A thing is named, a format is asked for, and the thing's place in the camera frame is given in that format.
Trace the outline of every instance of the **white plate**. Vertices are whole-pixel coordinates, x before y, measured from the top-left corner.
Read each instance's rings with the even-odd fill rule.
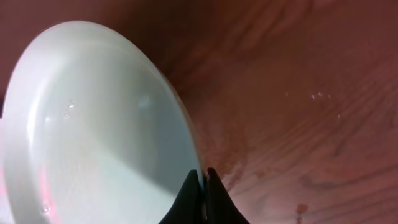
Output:
[[[17,223],[158,223],[188,171],[201,174],[165,78],[134,44],[98,24],[59,24],[28,46],[3,121]]]

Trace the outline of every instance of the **white bowl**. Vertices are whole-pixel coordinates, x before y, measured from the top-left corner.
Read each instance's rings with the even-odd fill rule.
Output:
[[[12,74],[3,121],[16,223],[158,223],[188,171],[201,174],[165,78],[98,24],[66,22],[33,40]]]

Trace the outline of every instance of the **white object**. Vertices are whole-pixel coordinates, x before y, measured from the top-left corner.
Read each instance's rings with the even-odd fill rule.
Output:
[[[158,223],[200,165],[183,109],[130,41],[74,21],[19,59],[6,94],[5,173],[17,223]]]

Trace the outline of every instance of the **wood grain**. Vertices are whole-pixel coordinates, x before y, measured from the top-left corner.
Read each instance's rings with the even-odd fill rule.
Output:
[[[397,1],[92,2],[2,1],[1,89],[42,29],[100,22],[169,78],[251,223],[398,223]]]

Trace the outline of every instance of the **table top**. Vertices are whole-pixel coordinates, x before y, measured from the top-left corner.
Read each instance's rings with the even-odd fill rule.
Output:
[[[396,2],[93,2],[7,0],[1,89],[45,28],[104,24],[169,78],[251,223],[398,222]]]

